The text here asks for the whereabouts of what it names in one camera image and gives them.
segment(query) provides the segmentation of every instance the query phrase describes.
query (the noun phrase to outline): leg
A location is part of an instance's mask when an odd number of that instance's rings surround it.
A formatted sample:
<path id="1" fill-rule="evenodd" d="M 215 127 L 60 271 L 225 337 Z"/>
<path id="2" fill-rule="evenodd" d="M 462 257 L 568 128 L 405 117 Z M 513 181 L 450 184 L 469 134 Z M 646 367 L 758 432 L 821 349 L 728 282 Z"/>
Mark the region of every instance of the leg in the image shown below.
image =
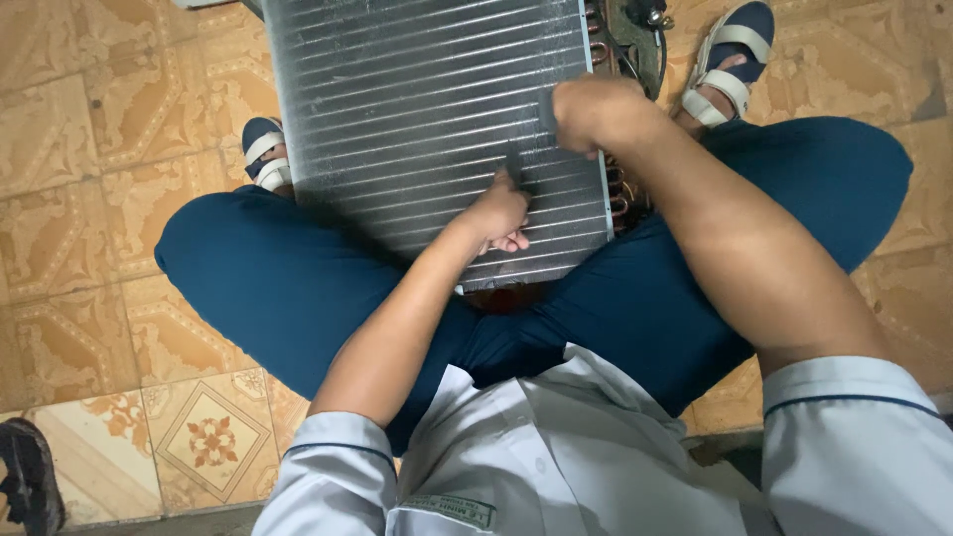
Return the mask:
<path id="1" fill-rule="evenodd" d="M 845 272 L 889 230 L 912 171 L 889 134 L 839 117 L 733 121 L 702 144 L 784 206 Z M 671 415 L 753 351 L 705 299 L 659 216 L 560 281 L 523 329 L 537 344 L 593 350 Z"/>
<path id="2" fill-rule="evenodd" d="M 402 275 L 314 223 L 292 200 L 251 185 L 184 206 L 166 225 L 155 258 L 202 319 L 307 399 L 341 344 Z M 388 427 L 396 455 L 478 320 L 459 299 L 447 305 L 420 377 Z"/>

